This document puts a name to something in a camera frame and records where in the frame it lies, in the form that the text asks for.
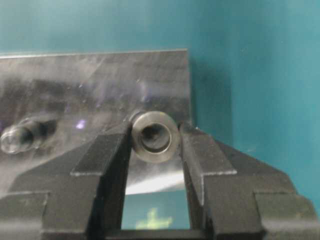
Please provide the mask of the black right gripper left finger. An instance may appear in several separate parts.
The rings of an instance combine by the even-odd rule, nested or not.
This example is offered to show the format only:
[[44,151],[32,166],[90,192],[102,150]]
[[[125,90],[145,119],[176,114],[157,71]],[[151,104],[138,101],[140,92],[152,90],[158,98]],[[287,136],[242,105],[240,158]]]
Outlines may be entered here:
[[0,200],[3,240],[101,240],[121,228],[131,125],[18,175]]

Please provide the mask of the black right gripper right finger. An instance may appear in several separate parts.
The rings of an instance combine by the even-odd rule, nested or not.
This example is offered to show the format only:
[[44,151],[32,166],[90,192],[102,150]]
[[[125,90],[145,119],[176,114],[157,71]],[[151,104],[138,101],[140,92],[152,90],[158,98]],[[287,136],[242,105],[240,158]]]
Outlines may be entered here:
[[283,171],[179,126],[192,229],[212,240],[317,240],[320,220]]

